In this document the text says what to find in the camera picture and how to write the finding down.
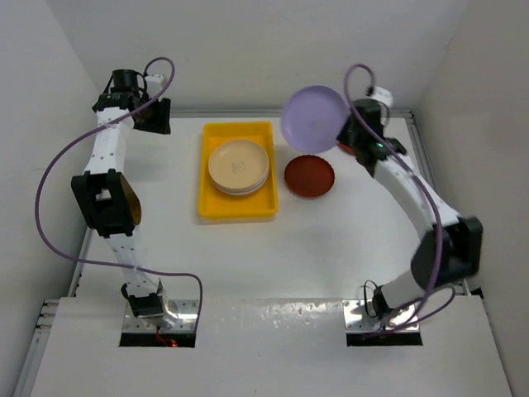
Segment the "dark red plate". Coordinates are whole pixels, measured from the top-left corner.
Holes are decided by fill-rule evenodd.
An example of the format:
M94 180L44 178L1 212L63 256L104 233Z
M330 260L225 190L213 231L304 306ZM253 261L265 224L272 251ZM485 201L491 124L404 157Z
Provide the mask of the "dark red plate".
M328 193L336 180L332 166L316 155L300 155L286 165L284 181L298 197L315 199Z
M344 144L341 144L341 143L338 143L337 146L342 150L344 151L345 153L347 153L348 155L354 155L354 150L347 146L347 145L344 145Z

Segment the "purple plate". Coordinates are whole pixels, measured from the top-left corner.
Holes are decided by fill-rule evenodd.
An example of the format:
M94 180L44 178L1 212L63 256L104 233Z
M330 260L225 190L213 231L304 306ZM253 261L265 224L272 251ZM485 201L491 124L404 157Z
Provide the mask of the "purple plate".
M336 90L312 85L298 90L286 102L280 129L292 149L319 154L336 146L348 115L348 107Z

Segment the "beige plate top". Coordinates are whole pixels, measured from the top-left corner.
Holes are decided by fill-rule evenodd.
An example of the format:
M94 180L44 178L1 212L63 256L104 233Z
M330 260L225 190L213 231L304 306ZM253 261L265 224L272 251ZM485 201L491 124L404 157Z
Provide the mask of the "beige plate top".
M269 157L263 146L245 140L222 143L210 155L208 172L212 180L228 189L247 189L269 173Z

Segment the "beige plate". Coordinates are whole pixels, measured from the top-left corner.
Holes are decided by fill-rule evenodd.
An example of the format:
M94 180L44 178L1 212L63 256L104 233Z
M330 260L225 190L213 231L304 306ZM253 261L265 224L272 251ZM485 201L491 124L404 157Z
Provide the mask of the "beige plate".
M269 157L263 146L245 140L222 143L210 155L208 172L212 180L228 189L247 189L269 173Z
M269 167L248 169L236 163L220 179L213 179L217 189L224 194L245 196L259 190L269 176Z

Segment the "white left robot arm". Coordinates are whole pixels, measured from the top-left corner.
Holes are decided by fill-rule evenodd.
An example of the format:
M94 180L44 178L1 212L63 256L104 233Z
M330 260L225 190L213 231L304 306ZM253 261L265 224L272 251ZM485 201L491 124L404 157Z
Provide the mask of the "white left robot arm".
M141 202L124 171L126 146L133 130L170 133L168 99L153 101L167 79L131 69L116 69L93 105L100 132L81 175L71 189L88 227L112 248L125 278L122 295L132 314L148 323L167 320L168 304L160 280L141 272L138 227Z

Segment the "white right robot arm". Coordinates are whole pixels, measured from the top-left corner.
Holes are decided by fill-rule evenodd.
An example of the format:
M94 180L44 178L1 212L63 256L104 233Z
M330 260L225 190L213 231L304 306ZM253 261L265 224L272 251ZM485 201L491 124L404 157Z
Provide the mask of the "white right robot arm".
M479 272L483 225L463 217L421 177L403 144L384 136L393 102L378 86L355 100L338 141L386 188L407 215L420 239L409 270L374 289L368 314L385 321L409 304L423 305L440 288Z

